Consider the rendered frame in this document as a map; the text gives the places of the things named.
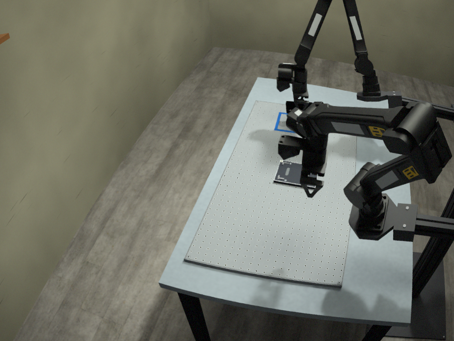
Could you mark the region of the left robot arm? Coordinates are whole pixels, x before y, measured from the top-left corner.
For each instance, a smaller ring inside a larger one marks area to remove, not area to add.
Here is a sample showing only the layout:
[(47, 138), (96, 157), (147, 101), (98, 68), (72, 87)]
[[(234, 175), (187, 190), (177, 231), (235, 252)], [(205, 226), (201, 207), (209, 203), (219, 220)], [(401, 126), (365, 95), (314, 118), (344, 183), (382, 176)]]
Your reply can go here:
[(324, 150), (329, 133), (383, 140), (390, 153), (401, 154), (382, 165), (367, 162), (343, 189), (359, 208), (358, 231), (382, 233), (389, 203), (382, 192), (420, 179), (435, 183), (452, 158), (437, 112), (428, 102), (389, 109), (313, 102), (305, 111), (295, 107), (286, 116), (286, 126), (302, 138), (281, 134), (278, 154), (283, 160), (303, 150), (302, 165), (314, 167), (316, 152), (307, 145)]

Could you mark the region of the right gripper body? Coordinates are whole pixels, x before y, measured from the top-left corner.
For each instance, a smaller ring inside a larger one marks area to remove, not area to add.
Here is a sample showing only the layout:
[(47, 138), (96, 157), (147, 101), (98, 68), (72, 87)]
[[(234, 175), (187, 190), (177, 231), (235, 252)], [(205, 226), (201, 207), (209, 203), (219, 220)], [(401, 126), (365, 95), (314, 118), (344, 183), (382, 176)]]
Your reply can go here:
[(309, 98), (308, 90), (307, 90), (307, 81), (301, 83), (301, 94), (293, 93), (293, 100), (294, 102), (304, 103), (304, 99), (299, 99), (299, 97), (304, 97), (305, 99)]

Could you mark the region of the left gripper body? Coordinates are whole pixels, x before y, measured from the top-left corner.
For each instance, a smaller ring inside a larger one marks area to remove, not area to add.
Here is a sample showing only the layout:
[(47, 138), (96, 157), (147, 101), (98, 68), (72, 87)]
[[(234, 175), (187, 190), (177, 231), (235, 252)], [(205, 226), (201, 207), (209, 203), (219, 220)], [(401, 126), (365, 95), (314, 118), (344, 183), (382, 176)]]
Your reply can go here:
[(312, 148), (310, 148), (308, 145), (307, 145), (307, 147), (311, 151), (316, 152), (315, 166), (314, 167), (302, 166), (300, 182), (316, 184), (317, 178), (309, 177), (308, 175), (310, 175), (310, 173), (315, 173), (321, 177), (325, 176), (325, 170), (326, 170), (327, 159), (328, 159), (328, 150), (327, 150), (327, 148), (325, 148), (324, 150), (321, 150), (321, 151), (315, 151), (315, 150), (312, 150)]

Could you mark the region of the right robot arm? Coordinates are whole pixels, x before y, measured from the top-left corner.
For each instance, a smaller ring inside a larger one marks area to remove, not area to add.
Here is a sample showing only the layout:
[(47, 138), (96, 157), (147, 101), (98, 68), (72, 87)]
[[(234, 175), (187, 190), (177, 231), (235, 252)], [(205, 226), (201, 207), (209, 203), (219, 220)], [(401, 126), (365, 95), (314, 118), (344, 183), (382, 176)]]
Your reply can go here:
[[(307, 25), (305, 33), (300, 42), (299, 48), (294, 57), (295, 63), (280, 63), (278, 66), (277, 89), (279, 92), (290, 88), (292, 84), (293, 93), (301, 94), (301, 83), (307, 81), (307, 63), (314, 43), (317, 39), (321, 26), (324, 22), (332, 0), (318, 0)], [(365, 45), (364, 35), (355, 0), (343, 0), (354, 52), (357, 58), (354, 61), (355, 71), (363, 74), (363, 97), (381, 96), (378, 77), (372, 62), (368, 59), (368, 52)], [(294, 71), (294, 76), (293, 76)], [(295, 82), (294, 80), (298, 81)]]

